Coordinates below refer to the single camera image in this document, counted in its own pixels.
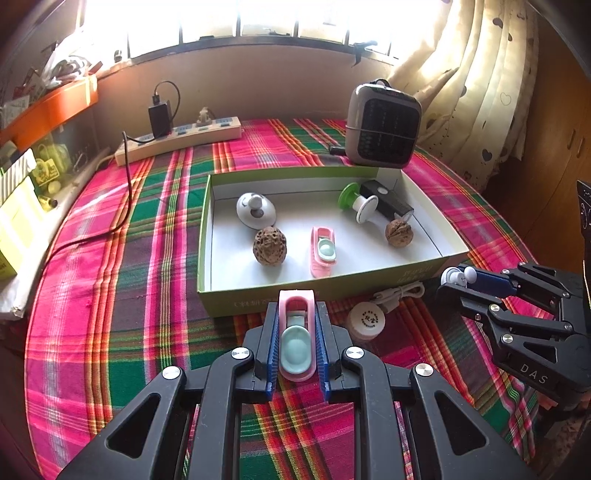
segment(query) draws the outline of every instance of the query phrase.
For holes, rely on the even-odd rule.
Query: yellow box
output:
[[[0,206],[0,279],[19,272],[44,213],[29,177]]]

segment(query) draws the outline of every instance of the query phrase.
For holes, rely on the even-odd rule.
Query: orange shelf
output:
[[[0,131],[0,145],[12,140],[24,152],[54,128],[98,100],[96,75],[59,87],[36,101],[7,128]]]

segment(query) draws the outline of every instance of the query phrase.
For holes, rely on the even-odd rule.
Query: jar lid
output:
[[[349,312],[347,329],[351,337],[357,340],[372,340],[376,338],[386,325],[384,312],[375,303],[363,301]]]

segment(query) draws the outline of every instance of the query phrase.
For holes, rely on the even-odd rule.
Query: cabinet handle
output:
[[[583,149],[584,145],[585,145],[585,137],[581,138],[581,143],[579,144],[579,149],[577,150],[577,158],[579,158],[581,156],[581,150]]]
[[[575,129],[573,129],[573,133],[570,135],[570,141],[568,143],[568,145],[566,145],[566,149],[570,150],[570,147],[573,146],[573,142],[574,142],[574,136],[577,134],[577,131]]]

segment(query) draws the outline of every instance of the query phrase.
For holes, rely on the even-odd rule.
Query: walnut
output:
[[[413,236],[413,229],[403,220],[392,220],[386,225],[386,239],[393,247],[406,247]]]
[[[277,266],[283,263],[287,255],[287,242],[281,230],[267,226],[255,235],[252,252],[261,265]]]

